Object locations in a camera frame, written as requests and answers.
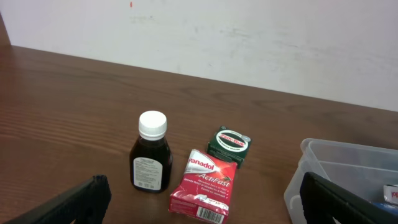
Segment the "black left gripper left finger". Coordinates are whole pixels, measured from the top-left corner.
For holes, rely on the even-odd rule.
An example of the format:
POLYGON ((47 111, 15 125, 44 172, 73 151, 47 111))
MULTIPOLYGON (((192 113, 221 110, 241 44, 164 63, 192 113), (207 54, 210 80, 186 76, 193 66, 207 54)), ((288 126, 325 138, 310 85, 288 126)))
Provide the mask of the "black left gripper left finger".
POLYGON ((94 175, 7 224, 101 224, 111 201, 108 178, 94 175))

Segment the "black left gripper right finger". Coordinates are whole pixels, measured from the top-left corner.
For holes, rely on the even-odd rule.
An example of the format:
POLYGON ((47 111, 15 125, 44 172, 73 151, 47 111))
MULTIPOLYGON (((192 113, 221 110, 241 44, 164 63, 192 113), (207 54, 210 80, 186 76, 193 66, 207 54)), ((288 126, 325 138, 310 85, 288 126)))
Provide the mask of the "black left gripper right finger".
POLYGON ((397 214, 369 202, 314 172, 300 186, 303 215, 308 224, 396 224, 397 214))

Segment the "blue fever patch box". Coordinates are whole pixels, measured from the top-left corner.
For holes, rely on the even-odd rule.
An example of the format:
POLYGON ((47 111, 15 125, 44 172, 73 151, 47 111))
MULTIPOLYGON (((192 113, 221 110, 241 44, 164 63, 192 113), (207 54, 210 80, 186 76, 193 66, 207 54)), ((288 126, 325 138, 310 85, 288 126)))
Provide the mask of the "blue fever patch box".
POLYGON ((391 214, 398 216, 398 206, 387 202, 373 202, 377 208, 383 209, 391 214))

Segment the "white Panadol box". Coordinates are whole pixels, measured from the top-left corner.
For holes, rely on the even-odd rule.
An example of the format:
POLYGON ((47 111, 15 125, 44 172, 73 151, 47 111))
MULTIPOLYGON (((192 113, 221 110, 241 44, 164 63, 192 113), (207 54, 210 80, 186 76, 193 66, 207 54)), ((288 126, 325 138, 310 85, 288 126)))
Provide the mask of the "white Panadol box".
POLYGON ((398 205, 398 185, 384 185, 384 200, 388 203, 398 205))

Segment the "dark syrup bottle white cap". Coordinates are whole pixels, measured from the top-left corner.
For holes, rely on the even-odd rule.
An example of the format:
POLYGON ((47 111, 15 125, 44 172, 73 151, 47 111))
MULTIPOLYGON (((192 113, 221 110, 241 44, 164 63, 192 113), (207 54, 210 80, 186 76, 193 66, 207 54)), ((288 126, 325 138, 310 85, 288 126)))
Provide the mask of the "dark syrup bottle white cap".
POLYGON ((161 193, 169 186, 173 163, 165 138, 167 117, 160 111, 146 111, 139 117, 138 130, 129 155, 131 184, 137 190, 161 193))

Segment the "green Zam-Buk box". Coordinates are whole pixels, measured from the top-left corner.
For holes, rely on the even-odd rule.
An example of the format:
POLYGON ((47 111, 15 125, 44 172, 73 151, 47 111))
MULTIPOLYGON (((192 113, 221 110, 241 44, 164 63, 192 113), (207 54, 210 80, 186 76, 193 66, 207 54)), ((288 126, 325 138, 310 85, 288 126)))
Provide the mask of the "green Zam-Buk box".
POLYGON ((225 162, 237 163, 240 169, 251 147, 252 139, 226 126, 219 130, 209 140, 206 153, 225 162))

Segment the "red Panadol ActiFast box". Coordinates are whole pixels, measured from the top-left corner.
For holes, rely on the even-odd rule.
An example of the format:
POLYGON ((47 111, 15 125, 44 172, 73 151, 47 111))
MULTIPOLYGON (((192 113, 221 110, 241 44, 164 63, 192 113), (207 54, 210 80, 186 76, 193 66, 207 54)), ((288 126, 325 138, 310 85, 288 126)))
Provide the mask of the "red Panadol ActiFast box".
POLYGON ((193 149, 182 180, 170 195, 169 211, 225 224, 236 168, 235 162, 225 162, 193 149))

